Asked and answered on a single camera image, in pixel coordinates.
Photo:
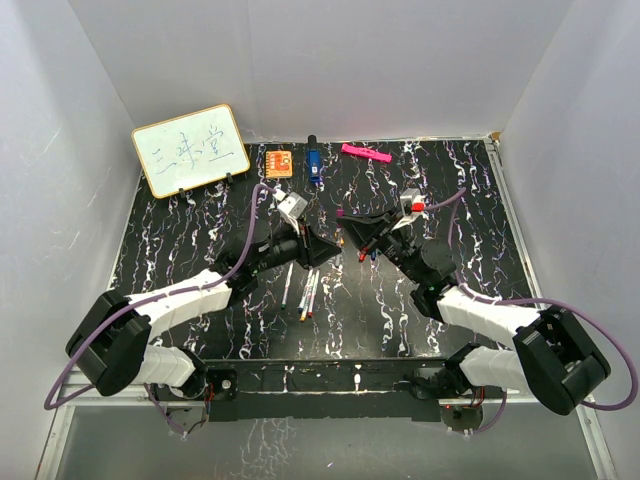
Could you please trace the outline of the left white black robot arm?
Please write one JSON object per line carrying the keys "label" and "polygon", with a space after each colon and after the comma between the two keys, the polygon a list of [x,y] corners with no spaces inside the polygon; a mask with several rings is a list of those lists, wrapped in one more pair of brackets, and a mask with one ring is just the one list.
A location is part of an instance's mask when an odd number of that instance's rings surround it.
{"label": "left white black robot arm", "polygon": [[65,352],[103,396],[130,385],[158,384],[194,399],[206,387],[207,366],[183,347],[153,345],[171,328],[242,302],[258,274],[291,262],[305,269],[337,256],[339,247],[311,227],[288,224],[263,232],[249,246],[230,241],[197,275],[145,294],[109,290],[98,297],[67,342]]}

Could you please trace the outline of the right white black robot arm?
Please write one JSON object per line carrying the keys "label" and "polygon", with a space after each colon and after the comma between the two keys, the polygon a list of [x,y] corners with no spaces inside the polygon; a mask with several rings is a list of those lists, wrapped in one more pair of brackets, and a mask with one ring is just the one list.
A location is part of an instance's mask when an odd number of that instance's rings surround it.
{"label": "right white black robot arm", "polygon": [[567,415],[606,380],[611,367],[568,309],[535,308],[467,294],[454,275],[449,245],[417,243],[392,209],[380,215],[345,215],[338,225],[359,257],[383,254],[416,286],[410,296],[419,312],[446,325],[463,327],[500,344],[468,345],[445,362],[439,379],[466,397],[482,386],[532,394],[547,409]]}

